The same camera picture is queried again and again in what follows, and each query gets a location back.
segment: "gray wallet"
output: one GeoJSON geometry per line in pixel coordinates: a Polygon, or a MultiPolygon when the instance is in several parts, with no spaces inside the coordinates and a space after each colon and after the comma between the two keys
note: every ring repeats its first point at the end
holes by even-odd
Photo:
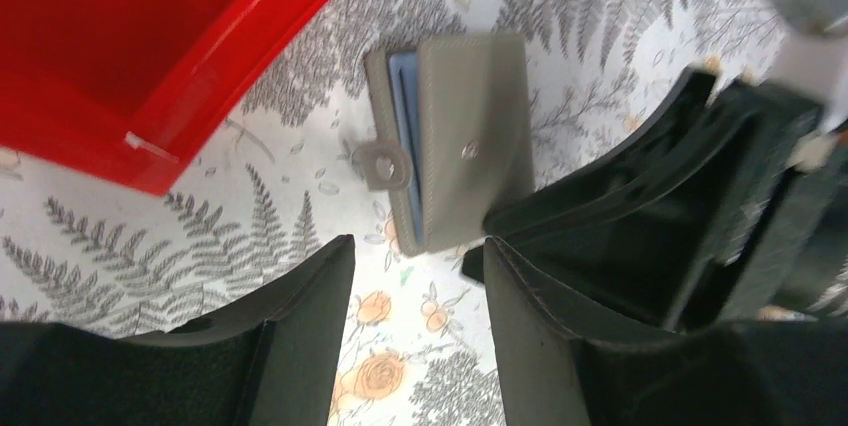
{"type": "Polygon", "coordinates": [[[440,37],[365,59],[377,140],[354,152],[389,191],[401,251],[479,239],[494,206],[533,192],[524,39],[440,37]]]}

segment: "wallet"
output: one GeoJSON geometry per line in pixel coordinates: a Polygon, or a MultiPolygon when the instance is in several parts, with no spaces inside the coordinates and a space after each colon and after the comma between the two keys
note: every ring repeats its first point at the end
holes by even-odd
{"type": "Polygon", "coordinates": [[[524,39],[437,37],[368,53],[377,129],[354,161],[388,191],[400,250],[438,252],[483,236],[495,206],[533,192],[524,39]]]}

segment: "blue card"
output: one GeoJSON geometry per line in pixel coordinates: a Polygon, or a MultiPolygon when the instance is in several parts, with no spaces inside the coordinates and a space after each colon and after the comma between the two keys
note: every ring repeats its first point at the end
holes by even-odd
{"type": "Polygon", "coordinates": [[[398,122],[400,144],[412,158],[413,177],[409,184],[409,202],[412,222],[418,244],[424,244],[421,223],[421,129],[418,115],[418,56],[415,52],[395,53],[389,56],[389,82],[398,122]]]}

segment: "red tray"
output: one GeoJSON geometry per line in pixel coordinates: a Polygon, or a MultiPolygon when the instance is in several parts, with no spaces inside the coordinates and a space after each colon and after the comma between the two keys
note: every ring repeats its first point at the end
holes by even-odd
{"type": "Polygon", "coordinates": [[[161,195],[328,0],[0,0],[0,144],[161,195]]]}

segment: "floral pattern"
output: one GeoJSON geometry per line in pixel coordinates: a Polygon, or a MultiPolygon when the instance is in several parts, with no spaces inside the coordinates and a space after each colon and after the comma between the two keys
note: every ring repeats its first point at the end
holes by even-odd
{"type": "Polygon", "coordinates": [[[485,296],[459,277],[469,245],[405,258],[388,198],[350,165],[374,136],[367,51],[491,30],[527,41],[540,186],[635,131],[683,67],[756,81],[784,34],[764,0],[332,0],[164,198],[0,149],[0,320],[168,330],[350,233],[328,422],[505,424],[485,296]]]}

